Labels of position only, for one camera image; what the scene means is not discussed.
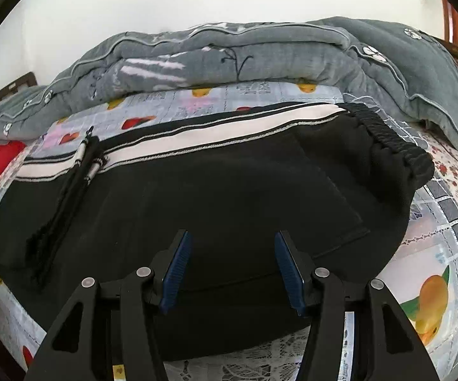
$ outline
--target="silver screw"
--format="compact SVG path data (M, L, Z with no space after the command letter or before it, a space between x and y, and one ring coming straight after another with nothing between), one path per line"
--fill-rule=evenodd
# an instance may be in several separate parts
M93 285L95 285L95 279L91 278L91 277L88 277L88 278L84 278L83 281L81 282L81 285L85 288L89 288Z
M137 269L136 274L137 276L144 278L145 276L148 276L149 274L151 274L151 269L147 266L143 266L142 268Z
M330 276L330 271L328 271L326 268L316 268L315 274L320 278L327 278Z
M384 283L380 279L372 279L372 281L370 281L370 285L375 290L381 290L385 287Z

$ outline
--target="white wall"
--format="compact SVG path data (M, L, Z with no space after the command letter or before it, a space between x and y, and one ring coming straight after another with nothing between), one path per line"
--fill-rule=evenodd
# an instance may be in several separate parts
M0 89L30 71L23 44L23 2L0 25Z
M26 57L40 84L123 31L156 33L206 22L307 21L330 16L398 21L443 36L441 0L24 0Z

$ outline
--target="bed sheet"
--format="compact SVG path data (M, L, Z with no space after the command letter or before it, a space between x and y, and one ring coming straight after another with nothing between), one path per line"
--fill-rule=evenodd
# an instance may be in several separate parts
M345 100L364 103L406 141L428 150L434 159L434 178L419 189L410 211L402 245L380 274L426 344L441 378L458 364L458 152L443 139L387 116L370 98ZM237 110L278 101L336 103L340 92L332 87L277 82L252 82L218 88L137 94L101 104L61 119L46 135L28 146L0 177L0 199L28 155L43 157L77 147L91 125L95 134L110 137L142 125ZM418 316L418 298L430 294L442 313L429 328ZM352 362L354 315L346 314L344 350L339 380L349 380ZM308 328L255 348L216 357L165 364L171 380L277 380L296 377L308 337ZM0 339L23 367L31 363L45 331L21 307L0 279ZM125 379L124 368L113 368L115 379Z

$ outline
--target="drawstring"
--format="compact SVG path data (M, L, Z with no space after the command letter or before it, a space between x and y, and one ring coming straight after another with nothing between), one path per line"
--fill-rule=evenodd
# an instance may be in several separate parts
M32 281L39 289L44 285L86 189L105 164L100 141L92 132L90 127L75 153L75 162L65 176L53 216L26 242L25 262L32 268Z

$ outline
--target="folded blanket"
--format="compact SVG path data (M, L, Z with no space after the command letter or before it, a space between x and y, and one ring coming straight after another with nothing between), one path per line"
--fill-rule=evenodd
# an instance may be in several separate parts
M117 34L50 85L2 100L0 142L36 139L54 121L127 93L252 80L337 86L396 119L436 123L458 149L458 68L449 53L403 24L343 17Z

